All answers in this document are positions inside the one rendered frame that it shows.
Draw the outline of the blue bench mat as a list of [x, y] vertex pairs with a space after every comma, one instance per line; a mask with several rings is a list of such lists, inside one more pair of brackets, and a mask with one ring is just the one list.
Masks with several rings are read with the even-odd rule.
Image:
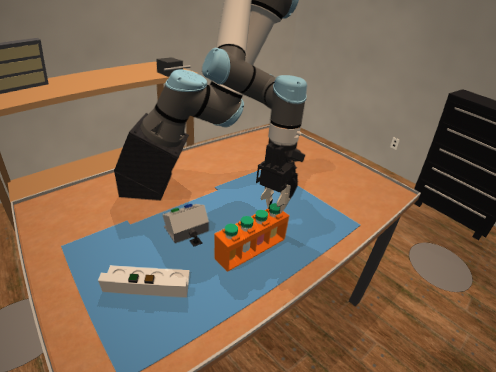
[[[67, 264], [116, 372], [140, 372], [238, 313], [328, 251], [360, 224], [297, 187], [284, 212], [285, 240], [226, 271], [214, 233], [266, 210], [257, 171], [186, 202], [205, 205], [209, 231], [174, 243], [162, 214], [128, 221], [62, 245]], [[102, 292], [110, 265], [190, 270], [187, 297]]]

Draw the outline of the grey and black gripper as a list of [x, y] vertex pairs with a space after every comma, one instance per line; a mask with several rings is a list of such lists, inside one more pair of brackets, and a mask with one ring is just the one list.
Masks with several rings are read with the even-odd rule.
[[274, 191], [281, 192], [283, 190], [277, 201], [277, 207], [280, 207], [279, 214], [281, 214], [286, 208], [298, 186], [298, 173], [296, 173], [297, 167], [295, 166], [295, 162], [291, 161], [292, 159], [287, 157], [289, 151], [297, 148], [297, 143], [288, 146], [277, 145], [269, 139], [268, 145], [266, 145], [265, 161], [258, 165], [257, 176], [259, 175], [260, 169], [261, 175], [259, 178], [256, 178], [256, 183], [260, 181], [260, 185], [265, 186], [265, 191], [261, 195], [261, 200], [266, 199], [268, 209], [272, 204], [272, 195], [274, 194]]

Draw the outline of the grey table edge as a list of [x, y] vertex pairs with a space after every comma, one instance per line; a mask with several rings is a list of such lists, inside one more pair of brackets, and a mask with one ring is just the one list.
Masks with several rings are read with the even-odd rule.
[[[232, 135], [228, 135], [228, 136], [225, 136], [225, 137], [221, 137], [221, 138], [217, 138], [217, 139], [214, 139], [214, 140], [210, 140], [210, 141], [206, 141], [206, 142], [203, 142], [203, 143], [199, 143], [199, 144], [196, 144], [196, 145], [192, 145], [192, 146], [188, 146], [188, 147], [185, 147], [183, 148], [182, 151], [185, 151], [185, 150], [189, 150], [189, 149], [192, 149], [192, 148], [196, 148], [196, 147], [199, 147], [199, 146], [203, 146], [203, 145], [206, 145], [206, 144], [210, 144], [210, 143], [213, 143], [213, 142], [217, 142], [217, 141], [221, 141], [221, 140], [224, 140], [224, 139], [228, 139], [228, 138], [231, 138], [231, 137], [235, 137], [235, 136], [239, 136], [239, 135], [242, 135], [242, 134], [246, 134], [246, 133], [250, 133], [250, 132], [254, 132], [254, 131], [257, 131], [257, 130], [261, 130], [261, 129], [265, 129], [265, 128], [269, 128], [269, 125], [267, 126], [263, 126], [263, 127], [259, 127], [259, 128], [255, 128], [255, 129], [251, 129], [251, 130], [247, 130], [247, 131], [243, 131], [243, 132], [240, 132], [240, 133], [236, 133], [236, 134], [232, 134]], [[396, 215], [394, 215], [387, 223], [385, 223], [378, 231], [376, 231], [371, 237], [369, 237], [364, 243], [362, 243], [358, 248], [356, 248], [352, 253], [350, 253], [346, 258], [344, 258], [340, 263], [338, 263], [335, 267], [333, 267], [330, 271], [328, 271], [325, 275], [323, 275], [320, 279], [318, 279], [316, 282], [314, 282], [311, 286], [309, 286], [307, 289], [305, 289], [303, 292], [301, 292], [299, 295], [297, 295], [295, 298], [293, 298], [291, 301], [289, 301], [287, 304], [285, 304], [283, 307], [281, 307], [279, 310], [277, 310], [275, 313], [273, 313], [272, 315], [270, 315], [268, 318], [266, 318], [265, 320], [263, 320], [261, 323], [259, 323], [258, 325], [256, 325], [254, 328], [252, 328], [251, 330], [249, 330], [248, 332], [246, 332], [245, 334], [243, 334], [241, 337], [239, 337], [238, 339], [236, 339], [235, 341], [233, 341], [232, 343], [230, 343], [229, 345], [227, 345], [226, 347], [224, 347], [223, 349], [221, 349], [220, 351], [218, 351], [217, 353], [215, 353], [214, 355], [212, 355], [211, 357], [209, 357], [208, 359], [206, 359], [205, 361], [203, 361], [202, 363], [200, 363], [199, 365], [197, 365], [196, 367], [192, 368], [191, 370], [189, 370], [188, 372], [197, 372], [198, 370], [200, 370], [201, 368], [203, 368], [204, 366], [208, 365], [209, 363], [211, 363], [212, 361], [214, 361], [216, 358], [218, 358], [219, 356], [221, 356], [222, 354], [224, 354], [225, 352], [227, 352], [228, 350], [230, 350], [231, 348], [233, 348], [234, 346], [236, 346], [238, 343], [240, 343], [241, 341], [243, 341], [244, 339], [246, 339], [248, 336], [250, 336], [251, 334], [253, 334], [254, 332], [256, 332], [258, 329], [260, 329], [262, 326], [264, 326], [265, 324], [267, 324], [269, 321], [271, 321], [273, 318], [275, 318], [276, 316], [278, 316], [280, 313], [282, 313], [284, 310], [286, 310], [288, 307], [290, 307], [292, 304], [294, 304], [297, 300], [299, 300], [301, 297], [303, 297], [305, 294], [307, 294], [310, 290], [312, 290], [315, 286], [317, 286], [320, 282], [322, 282], [325, 278], [327, 278], [330, 274], [332, 274], [335, 270], [337, 270], [341, 265], [343, 265], [347, 260], [349, 260], [354, 254], [356, 254], [361, 248], [363, 248], [368, 242], [370, 242], [377, 234], [379, 234], [386, 226], [388, 226], [397, 216], [399, 216], [411, 203], [413, 203], [419, 196], [420, 196], [420, 192], [408, 187], [407, 185], [387, 176], [386, 174], [320, 142], [320, 141], [317, 141], [305, 134], [301, 134], [301, 136], [315, 142], [315, 143], [318, 143], [358, 164], [360, 164], [361, 166], [387, 178], [388, 180], [404, 187], [405, 189], [417, 194], [406, 206], [404, 206]], [[115, 169], [115, 168], [114, 168]], [[45, 342], [44, 342], [44, 338], [43, 338], [43, 335], [42, 335], [42, 332], [41, 332], [41, 328], [40, 328], [40, 325], [39, 325], [39, 321], [38, 321], [38, 317], [37, 317], [37, 314], [36, 314], [36, 310], [35, 310], [35, 306], [34, 306], [34, 302], [33, 302], [33, 298], [32, 298], [32, 294], [31, 294], [31, 290], [30, 290], [30, 286], [29, 286], [29, 282], [28, 282], [28, 278], [27, 278], [27, 273], [26, 273], [26, 269], [25, 269], [25, 264], [24, 264], [24, 259], [23, 259], [23, 255], [22, 255], [22, 250], [21, 250], [21, 245], [20, 245], [20, 239], [19, 239], [19, 234], [18, 234], [18, 229], [17, 229], [17, 223], [16, 223], [16, 217], [15, 217], [15, 211], [14, 211], [14, 205], [15, 204], [18, 204], [18, 203], [21, 203], [21, 202], [24, 202], [24, 201], [27, 201], [27, 200], [30, 200], [30, 199], [33, 199], [33, 198], [36, 198], [36, 197], [39, 197], [39, 196], [42, 196], [42, 195], [45, 195], [45, 194], [48, 194], [48, 193], [51, 193], [51, 192], [54, 192], [54, 191], [57, 191], [57, 190], [60, 190], [60, 189], [63, 189], [63, 188], [66, 188], [66, 187], [69, 187], [69, 186], [72, 186], [72, 185], [75, 185], [75, 184], [79, 184], [79, 183], [82, 183], [82, 182], [85, 182], [85, 181], [88, 181], [88, 180], [91, 180], [91, 179], [94, 179], [94, 178], [97, 178], [97, 177], [100, 177], [100, 176], [104, 176], [104, 175], [107, 175], [107, 174], [110, 174], [110, 173], [113, 173], [114, 172], [114, 169], [111, 169], [111, 170], [108, 170], [108, 171], [105, 171], [105, 172], [102, 172], [102, 173], [98, 173], [98, 174], [95, 174], [95, 175], [92, 175], [92, 176], [89, 176], [89, 177], [86, 177], [86, 178], [83, 178], [83, 179], [79, 179], [79, 180], [76, 180], [76, 181], [73, 181], [73, 182], [70, 182], [70, 183], [67, 183], [67, 184], [64, 184], [64, 185], [61, 185], [61, 186], [58, 186], [58, 187], [54, 187], [54, 188], [51, 188], [51, 189], [48, 189], [48, 190], [45, 190], [45, 191], [42, 191], [42, 192], [39, 192], [39, 193], [36, 193], [36, 194], [33, 194], [33, 195], [30, 195], [30, 196], [27, 196], [27, 197], [24, 197], [24, 198], [21, 198], [21, 199], [18, 199], [18, 200], [15, 200], [15, 201], [12, 201], [11, 202], [11, 208], [12, 208], [12, 214], [13, 214], [13, 221], [14, 221], [14, 227], [15, 227], [15, 233], [16, 233], [16, 239], [17, 239], [17, 244], [18, 244], [18, 250], [19, 250], [19, 255], [20, 255], [20, 260], [21, 260], [21, 265], [22, 265], [22, 270], [23, 270], [23, 274], [24, 274], [24, 279], [25, 279], [25, 284], [26, 284], [26, 288], [27, 288], [27, 292], [28, 292], [28, 297], [29, 297], [29, 301], [30, 301], [30, 305], [31, 305], [31, 309], [32, 309], [32, 313], [33, 313], [33, 317], [34, 317], [34, 320], [35, 320], [35, 324], [36, 324], [36, 328], [37, 328], [37, 332], [38, 332], [38, 335], [39, 335], [39, 339], [40, 339], [40, 342], [41, 342], [41, 346], [42, 346], [42, 349], [43, 349], [43, 353], [44, 353], [44, 356], [45, 356], [45, 360], [46, 360], [46, 363], [47, 363], [47, 366], [48, 366], [48, 369], [49, 369], [49, 372], [54, 372], [53, 371], [53, 368], [52, 368], [52, 365], [51, 365], [51, 361], [50, 361], [50, 358], [49, 358], [49, 355], [48, 355], [48, 352], [47, 352], [47, 349], [46, 349], [46, 345], [45, 345]]]

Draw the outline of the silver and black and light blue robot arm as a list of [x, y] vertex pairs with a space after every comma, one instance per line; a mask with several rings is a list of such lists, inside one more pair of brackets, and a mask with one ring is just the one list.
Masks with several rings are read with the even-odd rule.
[[290, 75], [275, 77], [253, 66], [273, 25], [288, 18], [298, 1], [224, 0], [217, 46], [202, 66], [210, 85], [195, 72], [173, 71], [142, 121], [143, 134], [159, 145], [177, 147], [189, 116], [229, 127], [241, 116], [245, 95], [272, 107], [268, 137], [274, 144], [298, 142], [307, 82]]

